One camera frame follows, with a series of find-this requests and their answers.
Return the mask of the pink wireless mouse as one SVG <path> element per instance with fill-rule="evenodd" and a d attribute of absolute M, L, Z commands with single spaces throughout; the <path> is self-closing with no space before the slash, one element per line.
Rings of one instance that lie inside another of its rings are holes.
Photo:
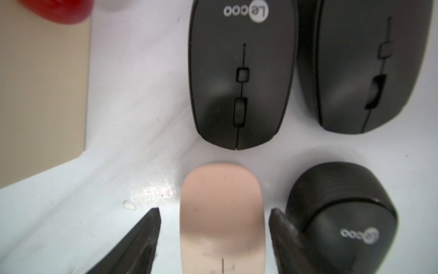
<path fill-rule="evenodd" d="M 265 212 L 260 184 L 246 167 L 200 166 L 181 188 L 180 248 L 184 274 L 263 274 Z"/>

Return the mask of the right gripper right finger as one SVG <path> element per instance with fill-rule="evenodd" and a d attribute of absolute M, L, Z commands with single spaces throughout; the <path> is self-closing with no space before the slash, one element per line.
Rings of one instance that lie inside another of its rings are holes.
<path fill-rule="evenodd" d="M 327 274 L 329 264 L 279 209 L 271 210 L 269 229 L 280 274 Z"/>

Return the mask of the black Lecoo mouse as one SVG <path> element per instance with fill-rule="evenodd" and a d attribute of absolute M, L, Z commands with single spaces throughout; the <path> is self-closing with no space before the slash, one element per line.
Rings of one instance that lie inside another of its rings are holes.
<path fill-rule="evenodd" d="M 298 1 L 297 66 L 327 131 L 364 134 L 407 104 L 422 66 L 432 1 Z"/>
<path fill-rule="evenodd" d="M 279 131 L 298 42 L 295 1 L 194 1 L 188 72 L 196 130 L 229 150 Z"/>
<path fill-rule="evenodd" d="M 388 193 L 367 168 L 327 162 L 295 182 L 286 216 L 339 274 L 377 272 L 398 229 Z"/>

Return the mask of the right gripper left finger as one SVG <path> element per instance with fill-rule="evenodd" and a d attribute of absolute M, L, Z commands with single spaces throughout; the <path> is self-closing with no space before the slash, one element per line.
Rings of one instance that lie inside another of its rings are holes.
<path fill-rule="evenodd" d="M 159 208 L 150 209 L 89 274 L 150 274 L 161 228 Z"/>

